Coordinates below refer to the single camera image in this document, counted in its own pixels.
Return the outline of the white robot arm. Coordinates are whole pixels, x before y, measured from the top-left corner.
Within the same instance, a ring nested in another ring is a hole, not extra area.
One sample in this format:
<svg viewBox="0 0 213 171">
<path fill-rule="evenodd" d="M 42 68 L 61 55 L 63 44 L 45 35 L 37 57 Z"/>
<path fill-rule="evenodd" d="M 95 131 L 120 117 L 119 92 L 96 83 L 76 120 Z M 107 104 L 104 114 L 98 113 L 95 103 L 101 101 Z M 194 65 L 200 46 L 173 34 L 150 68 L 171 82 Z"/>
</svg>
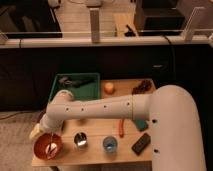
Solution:
<svg viewBox="0 0 213 171">
<path fill-rule="evenodd" d="M 86 118 L 148 120 L 153 171 L 207 171 L 198 109 L 191 94 L 180 86 L 90 101 L 76 101 L 72 93 L 61 90 L 30 136 L 56 132 L 65 120 Z"/>
</svg>

